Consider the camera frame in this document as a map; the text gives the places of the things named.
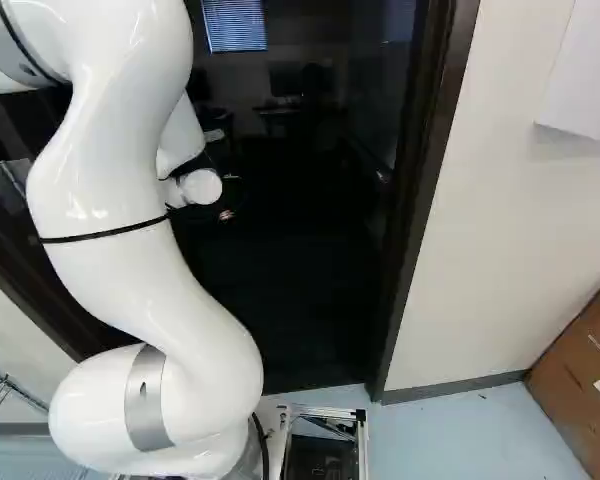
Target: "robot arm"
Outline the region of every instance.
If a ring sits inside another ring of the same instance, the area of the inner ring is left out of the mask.
[[[45,250],[85,309],[146,342],[62,382],[54,441],[100,471],[221,478],[245,448],[263,374],[249,333],[184,263],[156,178],[204,148],[199,125],[170,127],[197,125],[183,96],[187,11],[181,0],[0,0],[5,29],[28,63],[0,60],[0,93],[74,86],[28,179]]]

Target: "doorway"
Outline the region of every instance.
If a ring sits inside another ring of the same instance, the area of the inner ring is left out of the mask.
[[[431,201],[418,197],[425,160],[437,149],[441,161],[448,135],[441,124],[429,148],[455,3],[186,3],[207,149],[183,168],[215,169],[223,194],[170,212],[183,257],[252,333],[267,393],[377,390]],[[0,161],[35,159],[70,97],[0,96]],[[432,197],[440,165],[427,165]],[[0,286],[77,360],[136,343],[66,292],[16,184],[0,184]]]

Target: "floor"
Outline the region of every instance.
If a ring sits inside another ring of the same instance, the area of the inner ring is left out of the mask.
[[[589,480],[521,383],[384,407],[361,385],[279,397],[367,408],[372,480]]]

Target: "white panel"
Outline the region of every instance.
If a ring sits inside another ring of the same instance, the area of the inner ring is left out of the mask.
[[[482,0],[386,388],[528,368],[600,286],[600,142],[533,124],[572,0]]]
[[[75,362],[0,290],[0,371],[49,402]]]
[[[600,140],[600,0],[577,0],[537,122]]]

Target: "cardboard box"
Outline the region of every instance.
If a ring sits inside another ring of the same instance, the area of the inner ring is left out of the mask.
[[[600,290],[534,366],[527,388],[600,480]]]

